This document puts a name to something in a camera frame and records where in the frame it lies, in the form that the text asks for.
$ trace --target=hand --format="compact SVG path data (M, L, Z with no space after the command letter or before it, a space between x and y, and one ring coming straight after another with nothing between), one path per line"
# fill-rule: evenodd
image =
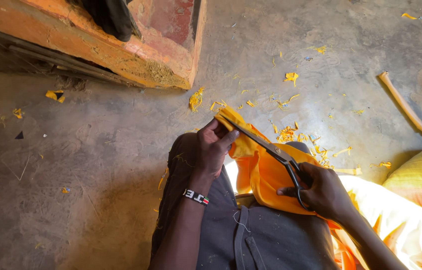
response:
M325 169L310 163L300 163L299 169L314 182L310 189L299 192L301 200L312 207L323 218L342 224L357 213L346 189L332 169ZM277 195L296 197L295 187L281 187Z
M204 175L216 179L221 173L224 157L231 149L231 144L238 138L239 132L229 132L226 127L213 118L198 131L200 147L197 149L196 169Z

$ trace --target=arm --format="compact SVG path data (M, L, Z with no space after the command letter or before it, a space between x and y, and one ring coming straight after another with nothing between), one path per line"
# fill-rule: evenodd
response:
M352 205L346 189L332 169L306 162L299 164L299 168L314 181L310 189L300 191L301 200L320 216L340 224L350 235L370 270L407 269ZM294 187L283 187L276 193L296 197Z
M208 195L213 180L221 173L224 157L238 135L237 131L228 132L216 119L198 131L200 147L188 185L190 190ZM196 269L204 208L183 196L178 213L148 269Z

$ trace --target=scissor blade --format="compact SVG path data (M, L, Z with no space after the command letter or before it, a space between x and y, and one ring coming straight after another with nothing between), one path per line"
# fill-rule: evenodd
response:
M264 147L268 153L270 153L272 156L281 159L282 161L291 161L294 160L290 155L285 153L284 151L281 151L279 148L277 148L274 144L268 143L261 137L258 137L251 132L245 130L244 128L240 127L238 124L234 123L229 118L223 116L224 119L226 119L233 127L235 127L239 132L243 133L244 135L248 136L250 139L255 141L260 146Z

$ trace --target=black cloth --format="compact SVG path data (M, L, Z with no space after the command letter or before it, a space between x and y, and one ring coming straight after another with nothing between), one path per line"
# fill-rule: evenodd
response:
M153 234L151 260L188 187L197 143L196 133L186 133L178 137L169 152L169 177ZM271 209L256 201L249 209L238 209L224 166L208 198L197 269L339 269L323 219Z
M128 3L131 0L82 0L83 6L94 22L106 34L127 42L131 38L131 20Z

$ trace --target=black and white beaded bracelet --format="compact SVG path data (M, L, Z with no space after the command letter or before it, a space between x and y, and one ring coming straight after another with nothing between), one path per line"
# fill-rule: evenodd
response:
M185 189L183 193L184 197L189 198L191 200L197 201L202 205L206 206L209 203L209 198L199 194L198 192L194 192L190 189Z

